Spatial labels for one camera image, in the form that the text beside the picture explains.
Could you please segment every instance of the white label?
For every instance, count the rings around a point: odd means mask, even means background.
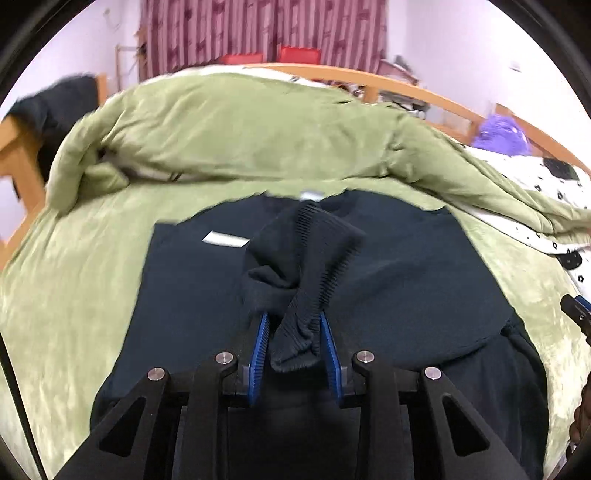
[[[222,247],[241,248],[244,247],[250,239],[211,231],[201,241],[211,245],[220,245]]]
[[[319,202],[324,198],[324,193],[316,190],[304,190],[300,193],[300,201],[312,200],[312,202]]]

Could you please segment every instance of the purple bag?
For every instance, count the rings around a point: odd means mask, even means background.
[[[490,115],[480,125],[480,131],[472,146],[511,157],[531,155],[527,137],[510,116]]]

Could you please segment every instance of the striped curtain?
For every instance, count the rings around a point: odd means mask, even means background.
[[[322,63],[376,72],[386,45],[386,0],[143,0],[144,76],[227,53],[318,48]]]

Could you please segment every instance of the green comforter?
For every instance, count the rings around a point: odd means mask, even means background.
[[[195,181],[130,181],[99,161],[98,148]],[[437,193],[554,238],[589,239],[591,212],[525,191],[405,112],[363,105],[338,90],[214,75],[172,77],[119,94],[65,140],[48,207],[0,277],[0,329],[49,474],[88,434],[90,407],[121,347],[156,221],[183,220],[263,191],[297,196],[344,188],[423,209],[445,205]],[[591,369],[582,335],[560,313],[561,296],[574,288],[554,258],[450,209],[546,367],[549,470]],[[34,475],[4,379],[0,411],[0,434]]]

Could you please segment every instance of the wooden bed rail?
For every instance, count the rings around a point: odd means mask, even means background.
[[[481,123],[485,120],[482,115],[478,115],[477,113],[472,112],[470,109],[441,95],[429,92],[428,90],[411,85],[409,83],[405,83],[401,80],[382,77],[374,73],[359,72],[357,70],[349,70],[341,67],[330,67],[327,65],[309,65],[298,63],[259,63],[249,64],[246,65],[246,67],[263,67],[277,70],[279,72],[289,73],[291,75],[297,75],[306,79],[335,80],[337,82],[343,83],[354,83],[361,86],[363,89],[363,101],[366,103],[375,102],[378,98],[379,91],[384,90],[438,106],[446,112],[451,112],[461,118],[468,120],[469,128],[467,133],[459,132],[448,125],[440,125],[432,122],[427,123],[464,144],[470,144],[472,142],[478,133]],[[537,149],[535,150],[536,154],[540,156],[553,157],[565,163],[576,165],[591,177],[591,169],[589,169],[589,167],[587,167],[573,153],[559,144],[552,137],[542,132],[542,130],[515,116],[513,112],[502,105],[497,106],[496,112],[515,118],[517,123],[524,130],[528,139]]]
[[[108,97],[107,77],[96,76],[99,105]],[[34,219],[45,205],[45,187],[37,154],[41,141],[22,122],[8,116],[0,123],[0,177],[12,177],[27,212],[24,220],[7,240],[0,239],[0,270],[20,245]]]
[[[482,115],[478,115],[470,109],[441,95],[400,80],[373,73],[325,65],[296,63],[261,63],[249,64],[246,67],[263,67],[308,79],[354,83],[362,88],[363,101],[366,103],[377,101],[380,90],[384,90],[436,105],[445,111],[468,120],[469,128],[467,132],[459,132],[448,125],[427,123],[465,144],[469,144],[473,140],[474,136],[478,133],[481,123],[484,121]],[[96,81],[99,104],[102,105],[107,98],[107,78],[105,75],[98,75]],[[498,105],[496,111],[497,113],[511,115],[515,118],[531,141],[535,154],[548,155],[566,163],[576,165],[591,176],[591,170],[552,137],[515,116],[509,109],[502,105]],[[14,179],[27,210],[27,215],[23,223],[8,242],[3,243],[0,241],[0,270],[2,270],[19,246],[33,220],[44,206],[45,191],[43,180],[37,167],[39,146],[40,143],[35,136],[18,121],[7,118],[0,124],[0,176],[11,176]]]

